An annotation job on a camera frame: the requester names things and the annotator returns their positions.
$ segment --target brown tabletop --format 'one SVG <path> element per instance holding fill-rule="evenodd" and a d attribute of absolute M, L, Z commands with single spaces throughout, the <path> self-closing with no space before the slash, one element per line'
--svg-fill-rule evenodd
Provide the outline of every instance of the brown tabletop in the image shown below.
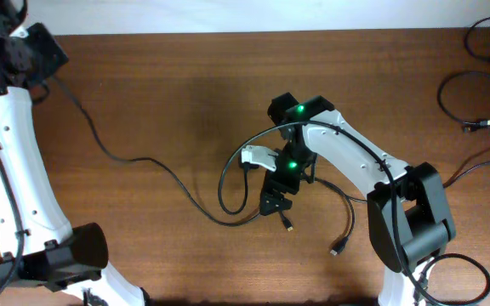
<path fill-rule="evenodd" d="M 447 179 L 471 153 L 490 145 L 490 131 L 462 134 L 436 105 L 447 74 L 490 72 L 463 49 L 463 29 L 305 31 L 58 37 L 71 62 L 59 73 L 94 118 L 115 154 L 153 156 L 171 167 L 217 218 L 238 220 L 258 207 L 263 171 L 250 173 L 249 205 L 224 215 L 217 184 L 229 154 L 272 126 L 271 99 L 322 95 L 378 147 L 412 165 L 429 162 Z M 471 40 L 490 54 L 490 30 Z M 384 266 L 368 239 L 364 204 L 355 204 L 356 231 L 336 258 L 330 244 L 345 230 L 348 212 L 334 193 L 303 184 L 290 196 L 294 231 L 277 215 L 228 229 L 213 224 L 160 167 L 122 165 L 106 158 L 73 104 L 52 94 L 33 109 L 37 142 L 59 204 L 78 226 L 98 223 L 110 260 L 135 285 L 164 301 L 232 303 L 342 302 L 374 298 Z M 490 118 L 490 82 L 455 81 L 447 106 L 466 118 Z M 278 135 L 260 142 L 282 147 Z M 490 158 L 490 153 L 477 159 Z M 318 176 L 354 196 L 357 189 L 326 161 Z M 237 208 L 242 175 L 233 166 L 225 200 Z M 490 271 L 490 167 L 447 190 L 457 226 L 448 252 L 461 252 Z M 429 292 L 466 299 L 483 288 L 469 264 L 440 263 Z M 2 305 L 80 304 L 48 290 L 10 288 Z M 485 302 L 490 305 L 490 297 Z"/>

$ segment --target white wall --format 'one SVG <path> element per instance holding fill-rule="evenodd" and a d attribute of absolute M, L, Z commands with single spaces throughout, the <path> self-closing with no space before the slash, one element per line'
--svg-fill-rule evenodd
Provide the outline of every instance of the white wall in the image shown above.
<path fill-rule="evenodd" d="M 470 26 L 490 0 L 30 0 L 55 35 Z"/>

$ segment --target white background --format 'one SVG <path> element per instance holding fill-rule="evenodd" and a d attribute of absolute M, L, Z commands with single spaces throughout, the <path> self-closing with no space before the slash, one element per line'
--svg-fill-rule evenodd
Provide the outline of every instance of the white background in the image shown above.
<path fill-rule="evenodd" d="M 28 23 L 62 35 L 462 27 L 488 16 L 490 0 L 30 0 Z"/>

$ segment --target wooden table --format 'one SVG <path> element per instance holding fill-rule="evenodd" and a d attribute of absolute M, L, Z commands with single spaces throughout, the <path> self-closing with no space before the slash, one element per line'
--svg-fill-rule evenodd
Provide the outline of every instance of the wooden table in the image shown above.
<path fill-rule="evenodd" d="M 271 99 L 293 93 L 332 101 L 356 130 L 410 164 L 429 162 L 448 178 L 467 155 L 490 145 L 490 132 L 463 135 L 436 105 L 450 72 L 489 71 L 463 49 L 464 30 L 310 31 L 254 34 L 58 37 L 71 62 L 60 77 L 120 156 L 154 156 L 170 166 L 217 218 L 220 171 L 245 139 L 272 126 Z M 471 41 L 490 54 L 490 30 Z M 50 182 L 71 224 L 96 222 L 110 260 L 156 300 L 212 303 L 303 303 L 375 297 L 383 264 L 368 239 L 366 206 L 356 204 L 356 232 L 336 258 L 329 246 L 344 230 L 344 203 L 319 184 L 292 196 L 287 232 L 277 215 L 236 229 L 208 221 L 160 167 L 124 166 L 106 158 L 62 92 L 33 110 Z M 490 82 L 451 84 L 447 106 L 462 117 L 490 118 Z M 278 135 L 261 142 L 284 144 Z M 479 159 L 486 160 L 490 153 Z M 263 172 L 250 175 L 258 205 Z M 322 161 L 318 175 L 358 196 Z M 225 199 L 237 207 L 242 178 L 234 166 Z M 447 190 L 458 236 L 447 250 L 470 255 L 490 271 L 490 167 Z M 472 298 L 481 274 L 460 261 L 434 270 L 430 292 Z M 80 304 L 44 289 L 8 289 L 0 304 Z M 485 302 L 490 305 L 490 298 Z"/>

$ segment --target wooden surface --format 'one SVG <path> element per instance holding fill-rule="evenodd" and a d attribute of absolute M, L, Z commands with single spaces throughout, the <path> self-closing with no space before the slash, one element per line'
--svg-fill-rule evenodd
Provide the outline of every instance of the wooden surface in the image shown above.
<path fill-rule="evenodd" d="M 120 156 L 154 156 L 170 166 L 217 218 L 219 175 L 228 155 L 272 123 L 272 98 L 322 95 L 356 130 L 410 164 L 430 162 L 443 178 L 490 132 L 463 135 L 436 105 L 450 72 L 490 71 L 462 48 L 464 30 L 313 31 L 256 34 L 59 37 L 71 62 L 60 77 L 94 118 L 100 137 Z M 490 30 L 472 45 L 490 53 Z M 343 202 L 322 186 L 291 196 L 288 233 L 277 215 L 227 229 L 211 223 L 160 167 L 124 166 L 96 146 L 81 114 L 52 84 L 34 108 L 37 142 L 50 182 L 71 224 L 97 222 L 110 260 L 156 300 L 213 303 L 303 303 L 375 297 L 383 264 L 368 239 L 366 207 L 356 204 L 356 231 L 345 252 L 329 246 L 345 229 Z M 490 118 L 490 83 L 456 81 L 445 94 L 462 117 Z M 281 147 L 278 135 L 261 142 Z M 252 212 L 263 172 L 250 175 Z M 358 196 L 325 161 L 318 175 Z M 232 168 L 225 199 L 237 207 L 242 178 Z M 458 235 L 447 250 L 490 271 L 490 167 L 447 191 Z M 430 292 L 472 298 L 479 272 L 460 261 L 441 263 Z M 66 305 L 78 300 L 44 289 L 8 289 L 0 304 Z M 485 302 L 490 305 L 490 298 Z"/>

